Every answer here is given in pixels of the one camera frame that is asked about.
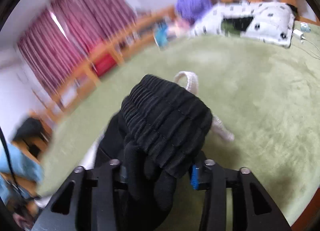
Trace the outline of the black pants with white stripe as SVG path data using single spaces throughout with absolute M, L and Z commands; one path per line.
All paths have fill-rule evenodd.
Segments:
M 120 197 L 123 230 L 155 230 L 169 215 L 177 181 L 204 145 L 210 109 L 176 83 L 145 75 L 124 98 L 99 143 L 95 166 L 120 160 L 127 192 Z

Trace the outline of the light blue towel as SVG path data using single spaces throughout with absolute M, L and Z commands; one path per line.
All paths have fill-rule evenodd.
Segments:
M 28 158 L 16 146 L 7 143 L 8 151 L 10 154 L 11 165 L 16 177 L 22 177 L 29 181 L 41 183 L 43 180 L 42 167 Z M 3 145 L 1 144 L 1 173 L 10 174 L 7 157 L 4 152 Z M 10 191 L 7 187 L 7 182 L 1 176 L 1 199 L 4 204 L 7 204 L 10 197 Z

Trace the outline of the wooden chair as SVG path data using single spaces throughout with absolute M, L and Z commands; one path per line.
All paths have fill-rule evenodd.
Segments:
M 44 128 L 44 132 L 39 137 L 24 138 L 19 141 L 11 141 L 11 143 L 17 148 L 19 148 L 22 151 L 22 153 L 26 155 L 28 158 L 40 164 L 41 159 L 47 151 L 50 140 L 52 138 L 53 129 L 50 125 L 51 121 L 46 115 L 37 114 L 35 111 L 29 112 L 26 118 L 28 117 L 39 119 Z M 26 118 L 22 120 L 18 128 L 26 120 Z

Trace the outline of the black garment on chair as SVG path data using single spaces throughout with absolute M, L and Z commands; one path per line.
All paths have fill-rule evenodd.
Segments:
M 12 141 L 19 141 L 29 137 L 39 137 L 44 132 L 44 128 L 39 119 L 28 117 L 16 130 Z

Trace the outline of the green bed blanket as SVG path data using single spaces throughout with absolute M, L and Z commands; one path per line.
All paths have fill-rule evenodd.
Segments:
M 199 78 L 199 98 L 235 136 L 209 133 L 208 158 L 246 166 L 293 224 L 319 187 L 319 27 L 288 49 L 238 37 L 204 35 L 150 45 L 107 73 L 89 97 L 55 127 L 41 159 L 40 195 L 56 191 L 146 74 Z

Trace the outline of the red storage box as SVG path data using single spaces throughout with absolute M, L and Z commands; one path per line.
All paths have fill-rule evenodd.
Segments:
M 93 63 L 93 70 L 97 77 L 102 77 L 104 74 L 108 73 L 111 69 L 117 66 L 117 62 L 114 60 L 112 55 L 107 53 L 103 57 L 99 58 Z

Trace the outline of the colourful geometric pillow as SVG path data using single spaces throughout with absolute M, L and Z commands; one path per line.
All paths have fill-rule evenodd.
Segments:
M 153 38 L 155 40 L 155 44 L 163 49 L 168 43 L 175 38 L 175 35 L 169 33 L 169 26 L 165 22 L 161 22 L 157 24 L 157 27 L 154 31 Z

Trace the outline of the white black-dotted pillow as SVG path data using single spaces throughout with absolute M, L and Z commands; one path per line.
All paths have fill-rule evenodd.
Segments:
M 217 3 L 194 23 L 188 36 L 238 36 L 288 48 L 294 22 L 286 3 Z

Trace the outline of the white phone charger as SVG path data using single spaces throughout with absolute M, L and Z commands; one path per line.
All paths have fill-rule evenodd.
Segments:
M 292 35 L 297 38 L 301 44 L 303 44 L 304 42 L 308 42 L 311 45 L 313 45 L 318 51 L 320 51 L 319 47 L 317 47 L 313 42 L 311 42 L 310 40 L 306 39 L 304 36 L 304 33 L 298 29 L 294 29 L 292 32 Z

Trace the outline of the purple plush toy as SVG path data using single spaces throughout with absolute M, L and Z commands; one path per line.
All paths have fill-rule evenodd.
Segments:
M 176 14 L 190 24 L 199 20 L 212 8 L 211 0 L 176 0 Z

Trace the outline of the maroon striped curtain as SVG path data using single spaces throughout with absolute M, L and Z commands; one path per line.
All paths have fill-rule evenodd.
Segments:
M 51 94 L 99 43 L 135 19 L 125 0 L 52 0 L 22 33 L 17 46 Z

